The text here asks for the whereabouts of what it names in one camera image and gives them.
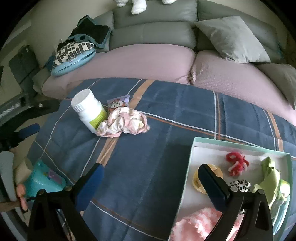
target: dark cloth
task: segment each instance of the dark cloth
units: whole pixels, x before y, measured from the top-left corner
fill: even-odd
[[[79,20],[75,29],[72,30],[68,39],[58,45],[58,51],[70,42],[90,41],[98,48],[104,48],[107,38],[110,36],[111,29],[106,25],[98,25],[88,15]]]

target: snack packet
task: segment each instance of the snack packet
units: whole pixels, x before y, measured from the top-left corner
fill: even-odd
[[[108,104],[108,112],[111,113],[118,107],[129,107],[128,101],[129,101],[130,95],[120,96],[111,100],[107,100]]]

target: white stuffed toy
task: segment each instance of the white stuffed toy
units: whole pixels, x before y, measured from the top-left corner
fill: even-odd
[[[126,5],[128,0],[114,0],[117,3],[118,7],[123,7]],[[163,4],[171,4],[177,0],[163,0]],[[131,9],[131,13],[133,15],[142,13],[146,10],[146,0],[132,0],[133,7]]]

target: white plastic bottle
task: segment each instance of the white plastic bottle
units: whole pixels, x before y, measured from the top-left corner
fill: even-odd
[[[77,93],[71,101],[71,106],[92,133],[96,133],[99,124],[107,119],[105,109],[89,89]]]

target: patterned pillow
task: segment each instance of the patterned pillow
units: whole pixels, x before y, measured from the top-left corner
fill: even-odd
[[[58,65],[67,62],[71,59],[76,58],[79,54],[86,50],[90,50],[94,47],[93,43],[90,42],[71,42],[66,46],[62,47],[56,54],[52,67],[55,68]]]

